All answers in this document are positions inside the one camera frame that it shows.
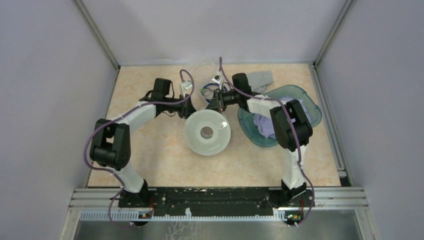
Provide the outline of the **white perforated cable spool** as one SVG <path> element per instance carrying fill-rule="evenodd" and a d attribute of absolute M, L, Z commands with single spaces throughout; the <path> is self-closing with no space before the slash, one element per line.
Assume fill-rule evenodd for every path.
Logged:
<path fill-rule="evenodd" d="M 198 110 L 184 124 L 188 147 L 202 156 L 222 152 L 231 139 L 231 127 L 225 115 L 210 109 Z"/>

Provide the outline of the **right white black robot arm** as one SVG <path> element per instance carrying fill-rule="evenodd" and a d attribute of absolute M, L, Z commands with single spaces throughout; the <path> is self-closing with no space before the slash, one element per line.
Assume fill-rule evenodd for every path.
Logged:
<path fill-rule="evenodd" d="M 295 206 L 307 191 L 302 156 L 313 134 L 302 105 L 296 99 L 283 103 L 253 92 L 245 73 L 233 75 L 231 87 L 227 92 L 215 89 L 206 108 L 223 112 L 229 105 L 238 105 L 246 112 L 271 119 L 276 140 L 286 154 L 281 199 L 287 206 Z"/>

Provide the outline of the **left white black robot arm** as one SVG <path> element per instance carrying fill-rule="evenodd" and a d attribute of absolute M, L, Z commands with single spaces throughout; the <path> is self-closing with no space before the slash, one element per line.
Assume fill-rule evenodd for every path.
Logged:
<path fill-rule="evenodd" d="M 180 96 L 169 97 L 173 83 L 169 79 L 156 78 L 153 88 L 136 105 L 118 117 L 108 120 L 101 118 L 85 145 L 90 159 L 98 166 L 93 170 L 105 171 L 115 176 L 122 191 L 130 195 L 130 200 L 138 207 L 149 203 L 148 183 L 135 170 L 131 158 L 131 133 L 163 112 L 177 113 L 185 118 L 195 112 L 191 102 L 194 93 L 194 80 L 182 80 Z"/>

